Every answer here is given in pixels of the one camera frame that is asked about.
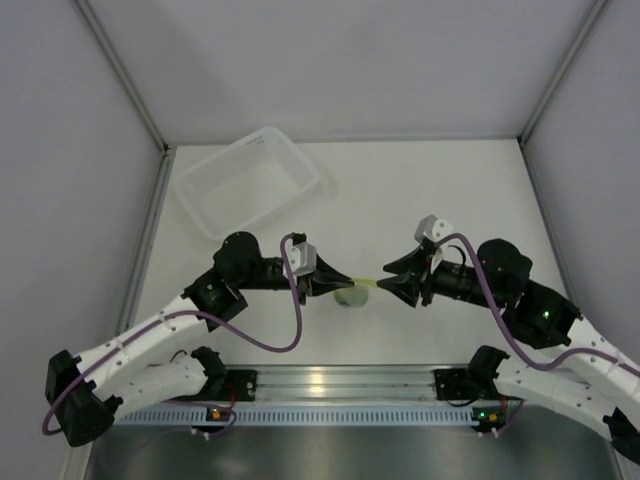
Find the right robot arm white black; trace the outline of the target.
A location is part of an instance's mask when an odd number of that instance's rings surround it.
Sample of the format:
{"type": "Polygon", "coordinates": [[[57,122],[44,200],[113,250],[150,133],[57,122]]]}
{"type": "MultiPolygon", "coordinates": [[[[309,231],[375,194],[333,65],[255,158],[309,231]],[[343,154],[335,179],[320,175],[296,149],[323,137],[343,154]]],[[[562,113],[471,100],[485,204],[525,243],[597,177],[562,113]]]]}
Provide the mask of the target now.
{"type": "Polygon", "coordinates": [[[502,239],[473,248],[455,235],[459,263],[440,258],[445,241],[420,242],[384,266],[381,289],[411,307],[443,296],[491,311],[509,349],[478,348],[465,380],[479,397],[503,395],[569,417],[639,461],[639,365],[610,343],[561,293],[530,279],[532,261],[502,239]]]}

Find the yellow fake food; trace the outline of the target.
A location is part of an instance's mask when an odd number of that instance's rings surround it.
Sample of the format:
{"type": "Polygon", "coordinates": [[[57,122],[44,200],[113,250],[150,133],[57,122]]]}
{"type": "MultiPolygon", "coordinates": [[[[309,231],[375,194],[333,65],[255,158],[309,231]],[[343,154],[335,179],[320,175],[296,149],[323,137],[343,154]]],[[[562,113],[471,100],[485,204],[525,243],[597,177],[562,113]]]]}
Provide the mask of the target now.
{"type": "Polygon", "coordinates": [[[369,289],[366,286],[356,285],[351,288],[335,291],[333,297],[341,307],[360,308],[368,302],[369,289]]]}

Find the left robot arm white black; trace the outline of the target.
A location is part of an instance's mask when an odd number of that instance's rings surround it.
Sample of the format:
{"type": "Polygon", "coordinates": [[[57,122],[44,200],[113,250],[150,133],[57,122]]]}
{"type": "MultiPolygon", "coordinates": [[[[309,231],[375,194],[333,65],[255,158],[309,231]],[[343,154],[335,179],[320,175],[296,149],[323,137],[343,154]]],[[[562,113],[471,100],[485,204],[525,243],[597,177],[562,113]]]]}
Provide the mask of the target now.
{"type": "Polygon", "coordinates": [[[198,347],[176,362],[170,355],[219,328],[264,351],[288,353],[300,343],[307,298],[353,284],[303,234],[284,236],[279,256],[265,257],[253,234],[232,233],[214,254],[212,267],[158,313],[99,346],[77,354],[62,350],[49,359],[45,398],[50,409],[42,432],[80,447],[148,406],[176,398],[215,399],[225,390],[227,375],[217,352],[198,347]],[[291,294],[295,334],[289,344],[268,345],[231,325],[248,306],[246,290],[291,294]]]}

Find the clear zip top bag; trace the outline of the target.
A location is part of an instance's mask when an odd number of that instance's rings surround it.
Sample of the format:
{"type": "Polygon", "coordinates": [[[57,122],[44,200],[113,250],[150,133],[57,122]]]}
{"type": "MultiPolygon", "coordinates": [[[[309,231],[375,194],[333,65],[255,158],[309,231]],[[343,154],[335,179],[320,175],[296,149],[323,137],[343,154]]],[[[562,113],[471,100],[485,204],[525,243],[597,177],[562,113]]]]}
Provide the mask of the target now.
{"type": "Polygon", "coordinates": [[[369,300],[370,293],[378,288],[373,279],[354,277],[353,285],[332,293],[334,301],[343,308],[360,308],[369,300]]]}

